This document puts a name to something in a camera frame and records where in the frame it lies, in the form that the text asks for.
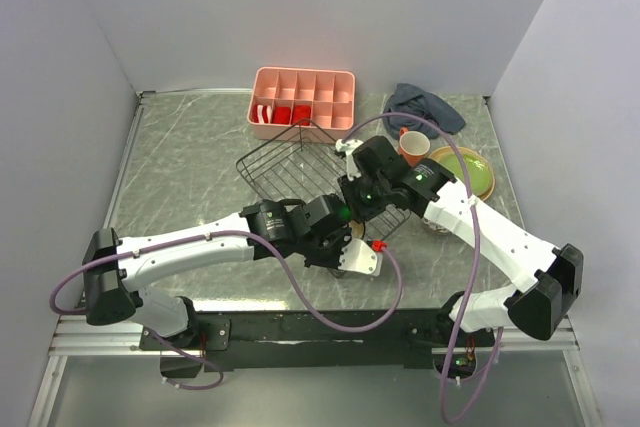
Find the black bowl gold rim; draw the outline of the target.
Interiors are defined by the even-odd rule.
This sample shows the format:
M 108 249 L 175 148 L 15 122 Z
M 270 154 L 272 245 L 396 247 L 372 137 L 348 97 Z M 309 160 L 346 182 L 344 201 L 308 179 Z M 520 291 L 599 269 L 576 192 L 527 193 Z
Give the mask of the black bowl gold rim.
M 354 238 L 364 239 L 366 237 L 366 224 L 355 220 L 349 223 L 351 234 Z

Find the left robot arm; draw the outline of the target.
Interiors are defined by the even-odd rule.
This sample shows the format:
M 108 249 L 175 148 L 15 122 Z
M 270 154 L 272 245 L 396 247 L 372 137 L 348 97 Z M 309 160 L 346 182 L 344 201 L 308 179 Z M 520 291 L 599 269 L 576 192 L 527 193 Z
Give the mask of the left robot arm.
M 153 283 L 193 269 L 299 254 L 305 266 L 338 269 L 357 239 L 349 208 L 335 194 L 310 202 L 261 200 L 217 221 L 152 237 L 119 238 L 96 231 L 83 263 L 85 318 L 104 326 L 125 320 L 156 331 L 176 348 L 200 335 L 193 303 Z

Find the orange mug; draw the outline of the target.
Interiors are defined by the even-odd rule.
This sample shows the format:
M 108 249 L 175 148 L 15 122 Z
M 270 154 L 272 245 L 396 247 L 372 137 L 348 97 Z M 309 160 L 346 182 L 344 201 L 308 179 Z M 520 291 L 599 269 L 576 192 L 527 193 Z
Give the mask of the orange mug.
M 410 167 L 415 167 L 425 159 L 430 151 L 430 139 L 419 131 L 402 127 L 399 131 L 398 153 L 407 161 Z

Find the tan wooden plate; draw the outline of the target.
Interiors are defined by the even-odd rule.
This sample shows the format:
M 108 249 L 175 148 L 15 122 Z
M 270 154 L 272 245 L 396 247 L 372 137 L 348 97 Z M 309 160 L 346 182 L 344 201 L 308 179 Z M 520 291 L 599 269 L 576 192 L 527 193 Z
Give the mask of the tan wooden plate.
M 484 157 L 471 149 L 459 147 L 458 150 L 465 161 L 473 194 L 481 200 L 486 200 L 492 194 L 495 187 L 495 177 L 492 166 Z M 464 180 L 464 174 L 459 160 L 449 146 L 436 149 L 429 155 L 429 158 L 452 172 L 460 181 Z

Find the pink patterned bowl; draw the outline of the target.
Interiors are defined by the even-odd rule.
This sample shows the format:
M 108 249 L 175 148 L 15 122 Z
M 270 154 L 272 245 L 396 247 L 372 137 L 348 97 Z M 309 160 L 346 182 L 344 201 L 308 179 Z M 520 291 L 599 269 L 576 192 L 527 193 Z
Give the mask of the pink patterned bowl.
M 440 225 L 437 222 L 428 220 L 426 218 L 422 219 L 422 223 L 423 225 L 429 229 L 430 231 L 439 234 L 439 235 L 449 235 L 451 233 L 451 231 L 449 229 L 447 229 L 446 227 Z

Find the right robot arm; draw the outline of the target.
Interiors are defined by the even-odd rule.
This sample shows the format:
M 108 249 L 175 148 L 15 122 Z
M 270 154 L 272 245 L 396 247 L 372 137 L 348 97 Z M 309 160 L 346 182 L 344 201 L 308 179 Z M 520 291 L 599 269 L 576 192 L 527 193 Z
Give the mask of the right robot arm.
M 460 345 L 472 332 L 513 326 L 541 341 L 552 337 L 582 287 L 583 253 L 526 232 L 467 192 L 462 180 L 432 159 L 410 165 L 382 136 L 339 140 L 346 162 L 338 183 L 353 218 L 368 222 L 394 206 L 436 224 L 472 247 L 510 281 L 503 288 L 455 300 L 438 321 L 440 338 Z

